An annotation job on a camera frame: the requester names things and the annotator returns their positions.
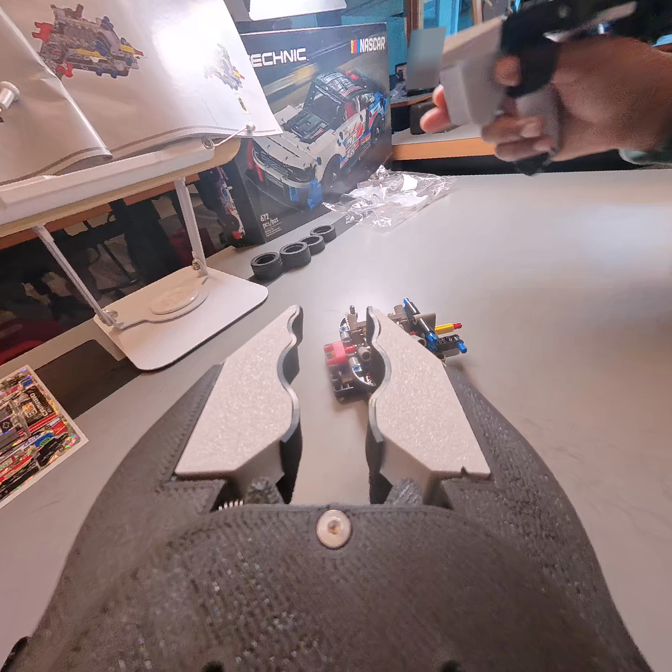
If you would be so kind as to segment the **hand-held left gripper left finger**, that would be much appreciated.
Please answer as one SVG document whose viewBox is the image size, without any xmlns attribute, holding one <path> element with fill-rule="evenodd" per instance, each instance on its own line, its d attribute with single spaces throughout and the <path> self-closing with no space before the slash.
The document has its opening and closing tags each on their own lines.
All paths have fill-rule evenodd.
<svg viewBox="0 0 672 672">
<path fill-rule="evenodd" d="M 303 310 L 291 306 L 227 357 L 174 475 L 226 478 L 240 494 L 268 479 L 291 499 L 302 453 L 299 372 Z"/>
</svg>

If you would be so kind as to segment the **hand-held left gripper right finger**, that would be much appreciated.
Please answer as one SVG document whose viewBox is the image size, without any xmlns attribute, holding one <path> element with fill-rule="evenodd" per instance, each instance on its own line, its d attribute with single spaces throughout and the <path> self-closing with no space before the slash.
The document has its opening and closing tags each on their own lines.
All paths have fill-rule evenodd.
<svg viewBox="0 0 672 672">
<path fill-rule="evenodd" d="M 383 503 L 411 480 L 422 503 L 439 483 L 487 482 L 488 465 L 443 362 L 380 309 L 366 311 L 366 339 L 377 387 L 367 404 L 369 499 Z"/>
</svg>

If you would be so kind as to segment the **lego car chassis assembly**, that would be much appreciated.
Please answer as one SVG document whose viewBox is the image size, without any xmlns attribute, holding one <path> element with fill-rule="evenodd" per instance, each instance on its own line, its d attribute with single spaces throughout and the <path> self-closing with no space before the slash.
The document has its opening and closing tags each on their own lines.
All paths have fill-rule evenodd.
<svg viewBox="0 0 672 672">
<path fill-rule="evenodd" d="M 409 298 L 396 305 L 387 316 L 428 351 L 429 334 L 435 333 L 440 337 L 448 333 L 460 335 L 462 328 L 461 323 L 437 323 L 435 313 L 421 312 Z M 367 331 L 365 318 L 359 318 L 355 305 L 351 304 L 340 321 L 340 339 L 323 348 L 332 390 L 339 400 L 372 394 L 378 388 L 381 378 L 374 372 L 373 350 Z M 444 361 L 448 357 L 437 358 Z"/>
</svg>

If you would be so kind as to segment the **black race car lego box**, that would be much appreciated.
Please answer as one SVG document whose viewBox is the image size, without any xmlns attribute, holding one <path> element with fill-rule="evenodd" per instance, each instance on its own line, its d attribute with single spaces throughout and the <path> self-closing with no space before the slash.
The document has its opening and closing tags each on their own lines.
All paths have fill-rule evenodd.
<svg viewBox="0 0 672 672">
<path fill-rule="evenodd" d="M 223 247 L 262 245 L 326 213 L 391 156 L 385 23 L 241 37 L 281 133 L 242 138 L 199 174 Z"/>
</svg>

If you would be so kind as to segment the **printed lego instruction booklet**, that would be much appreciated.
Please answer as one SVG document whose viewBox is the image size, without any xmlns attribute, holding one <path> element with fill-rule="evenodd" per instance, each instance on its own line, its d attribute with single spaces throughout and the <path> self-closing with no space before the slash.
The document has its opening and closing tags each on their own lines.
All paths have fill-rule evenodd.
<svg viewBox="0 0 672 672">
<path fill-rule="evenodd" d="M 2 507 L 87 442 L 31 367 L 1 378 Z"/>
</svg>

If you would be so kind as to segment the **person's right hand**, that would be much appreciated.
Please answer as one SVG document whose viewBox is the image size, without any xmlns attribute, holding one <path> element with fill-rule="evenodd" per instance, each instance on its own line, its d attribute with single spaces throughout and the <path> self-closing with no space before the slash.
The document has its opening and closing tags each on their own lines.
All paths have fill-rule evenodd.
<svg viewBox="0 0 672 672">
<path fill-rule="evenodd" d="M 671 138 L 671 54 L 629 38 L 598 36 L 562 46 L 551 80 L 559 97 L 559 143 L 540 116 L 513 100 L 481 132 L 514 162 L 544 153 L 555 161 L 611 150 L 647 154 Z"/>
</svg>

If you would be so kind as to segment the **wooden side table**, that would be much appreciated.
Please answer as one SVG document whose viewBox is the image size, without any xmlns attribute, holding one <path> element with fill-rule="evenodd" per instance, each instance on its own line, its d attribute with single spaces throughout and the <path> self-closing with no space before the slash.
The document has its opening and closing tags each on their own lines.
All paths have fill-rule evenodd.
<svg viewBox="0 0 672 672">
<path fill-rule="evenodd" d="M 431 99 L 392 106 L 399 130 L 392 134 L 392 168 L 436 175 L 509 174 L 513 168 L 495 156 L 495 147 L 481 138 L 474 125 L 435 134 L 413 134 L 413 124 L 431 106 Z"/>
</svg>

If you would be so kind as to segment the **empty clear plastic bag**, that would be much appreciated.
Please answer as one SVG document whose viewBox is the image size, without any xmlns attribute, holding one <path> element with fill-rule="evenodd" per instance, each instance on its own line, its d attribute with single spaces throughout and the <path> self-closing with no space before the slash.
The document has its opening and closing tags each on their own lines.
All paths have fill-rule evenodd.
<svg viewBox="0 0 672 672">
<path fill-rule="evenodd" d="M 380 166 L 369 179 L 324 206 L 344 216 L 346 223 L 389 230 L 445 197 L 456 180 L 454 176 L 391 171 Z"/>
</svg>

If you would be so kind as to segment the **wooden desk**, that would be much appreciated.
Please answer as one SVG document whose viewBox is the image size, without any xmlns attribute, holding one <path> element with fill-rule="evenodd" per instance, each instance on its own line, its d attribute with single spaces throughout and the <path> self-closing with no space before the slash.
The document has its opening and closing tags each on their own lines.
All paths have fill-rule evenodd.
<svg viewBox="0 0 672 672">
<path fill-rule="evenodd" d="M 189 175 L 185 178 L 187 186 L 194 184 L 199 180 L 196 174 Z M 122 200 L 126 205 L 136 204 L 143 200 L 159 197 L 174 190 L 174 183 L 166 183 L 154 188 L 147 189 L 137 194 L 132 194 L 124 197 Z M 38 214 L 29 218 L 24 218 L 14 223 L 6 223 L 1 225 L 1 250 L 15 247 L 28 240 L 36 239 L 38 235 L 33 231 L 34 226 L 43 225 L 49 233 L 67 229 L 84 221 L 89 221 L 92 218 L 107 215 L 111 213 L 112 209 L 108 203 L 101 203 L 92 208 L 85 210 L 83 205 L 79 206 L 64 206 L 63 208 L 56 208 L 49 213 Z"/>
</svg>

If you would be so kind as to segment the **large white paper sheet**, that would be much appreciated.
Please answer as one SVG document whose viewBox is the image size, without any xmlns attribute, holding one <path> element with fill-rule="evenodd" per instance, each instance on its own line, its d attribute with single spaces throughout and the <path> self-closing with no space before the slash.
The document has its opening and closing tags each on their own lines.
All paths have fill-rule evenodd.
<svg viewBox="0 0 672 672">
<path fill-rule="evenodd" d="M 281 132 L 223 1 L 2 1 L 1 184 Z"/>
</svg>

